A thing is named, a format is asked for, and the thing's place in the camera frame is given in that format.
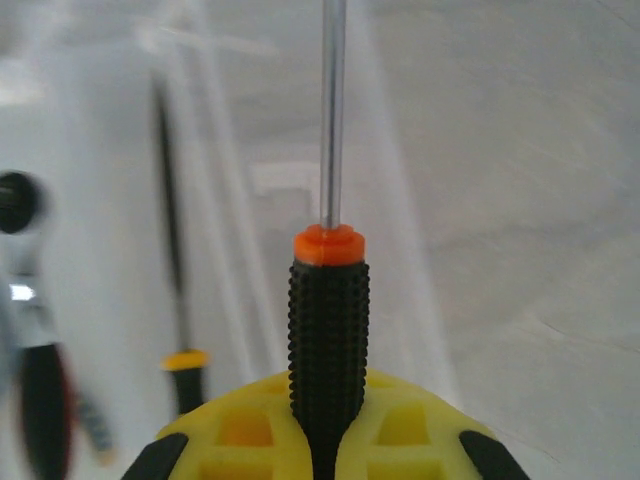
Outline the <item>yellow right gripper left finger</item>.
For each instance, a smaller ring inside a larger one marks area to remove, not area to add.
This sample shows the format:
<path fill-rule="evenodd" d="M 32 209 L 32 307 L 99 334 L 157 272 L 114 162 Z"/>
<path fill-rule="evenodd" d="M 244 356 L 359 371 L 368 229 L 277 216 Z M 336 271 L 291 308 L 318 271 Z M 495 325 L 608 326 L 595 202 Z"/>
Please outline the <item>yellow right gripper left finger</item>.
<path fill-rule="evenodd" d="M 162 428 L 125 479 L 311 479 L 310 449 L 282 372 L 216 397 Z"/>

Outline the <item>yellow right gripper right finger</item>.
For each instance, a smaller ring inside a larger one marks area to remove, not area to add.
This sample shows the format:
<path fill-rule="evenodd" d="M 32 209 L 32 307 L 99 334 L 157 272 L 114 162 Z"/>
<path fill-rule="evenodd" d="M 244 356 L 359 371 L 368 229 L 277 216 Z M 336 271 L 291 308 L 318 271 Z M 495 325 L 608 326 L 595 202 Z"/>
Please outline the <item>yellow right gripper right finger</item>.
<path fill-rule="evenodd" d="M 436 394 L 369 370 L 364 404 L 340 443 L 339 479 L 521 479 L 494 433 Z"/>

